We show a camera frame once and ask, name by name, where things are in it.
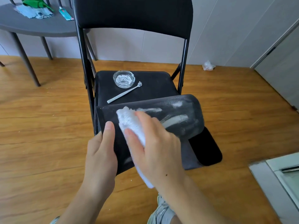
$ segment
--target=black folding chair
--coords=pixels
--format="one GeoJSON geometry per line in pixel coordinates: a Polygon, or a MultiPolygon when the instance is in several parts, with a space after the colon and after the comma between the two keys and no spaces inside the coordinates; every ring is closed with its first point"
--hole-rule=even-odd
{"type": "MultiPolygon", "coordinates": [[[[73,0],[77,33],[84,69],[85,85],[88,91],[90,111],[94,124],[94,133],[99,132],[99,121],[95,114],[96,106],[106,106],[107,100],[124,92],[115,85],[115,71],[99,71],[95,77],[87,58],[83,30],[87,28],[130,28],[172,35],[185,39],[181,63],[170,76],[166,72],[132,71],[136,80],[132,87],[140,81],[142,86],[111,103],[123,104],[155,98],[180,95],[183,87],[189,38],[193,21],[191,0],[73,0]],[[178,89],[173,80],[179,75],[178,89]]],[[[208,150],[199,150],[198,157],[207,157],[200,161],[203,165],[211,165],[221,161],[222,154],[206,128],[190,143],[206,144],[208,150]]]]}

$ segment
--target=wooden floor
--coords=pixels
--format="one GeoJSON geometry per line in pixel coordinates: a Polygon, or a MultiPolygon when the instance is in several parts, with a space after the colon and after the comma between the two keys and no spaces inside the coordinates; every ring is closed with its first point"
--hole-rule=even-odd
{"type": "MultiPolygon", "coordinates": [[[[81,60],[30,58],[35,87],[19,57],[0,56],[0,223],[49,223],[78,190],[93,136],[81,60]]],[[[97,70],[156,70],[176,64],[97,61],[97,70]]],[[[186,67],[183,94],[201,103],[223,153],[219,164],[188,171],[216,209],[241,223],[279,223],[248,165],[299,150],[299,114],[255,71],[186,67]]],[[[157,206],[130,169],[116,177],[97,223],[146,223],[157,206]]]]}

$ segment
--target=toothbrush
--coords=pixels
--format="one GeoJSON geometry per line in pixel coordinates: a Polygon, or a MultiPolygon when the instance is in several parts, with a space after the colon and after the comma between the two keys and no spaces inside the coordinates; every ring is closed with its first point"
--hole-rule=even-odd
{"type": "Polygon", "coordinates": [[[137,87],[140,87],[140,86],[142,86],[142,83],[141,83],[141,82],[139,82],[138,85],[135,86],[134,88],[129,89],[129,90],[127,90],[127,91],[125,91],[125,92],[123,92],[123,93],[121,93],[121,94],[115,96],[114,98],[111,98],[110,100],[107,100],[107,103],[110,104],[112,101],[115,101],[116,99],[118,99],[118,98],[120,98],[120,97],[126,95],[127,93],[131,92],[132,90],[134,90],[134,89],[136,89],[137,87]]]}

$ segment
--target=shoe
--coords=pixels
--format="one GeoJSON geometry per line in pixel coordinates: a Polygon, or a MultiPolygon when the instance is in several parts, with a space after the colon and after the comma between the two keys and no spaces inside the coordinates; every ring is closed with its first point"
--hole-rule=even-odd
{"type": "Polygon", "coordinates": [[[160,194],[157,197],[157,202],[158,207],[151,214],[147,224],[170,224],[171,219],[175,216],[174,211],[170,209],[169,205],[160,194]]]}
{"type": "Polygon", "coordinates": [[[52,222],[50,222],[50,224],[55,224],[58,221],[59,217],[60,216],[58,216],[57,218],[55,218],[52,222]]]}

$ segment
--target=hand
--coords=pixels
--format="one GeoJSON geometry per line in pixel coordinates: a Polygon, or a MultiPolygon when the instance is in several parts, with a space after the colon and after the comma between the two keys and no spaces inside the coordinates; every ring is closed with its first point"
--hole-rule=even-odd
{"type": "Polygon", "coordinates": [[[81,188],[96,202],[105,202],[115,186],[117,158],[113,150],[115,129],[106,122],[104,133],[88,141],[85,175],[81,188]]]}
{"type": "Polygon", "coordinates": [[[160,193],[172,184],[181,184],[186,174],[182,166],[179,138],[167,132],[157,118],[140,111],[135,114],[145,135],[144,148],[138,137],[130,129],[125,129],[135,164],[160,193]]]}

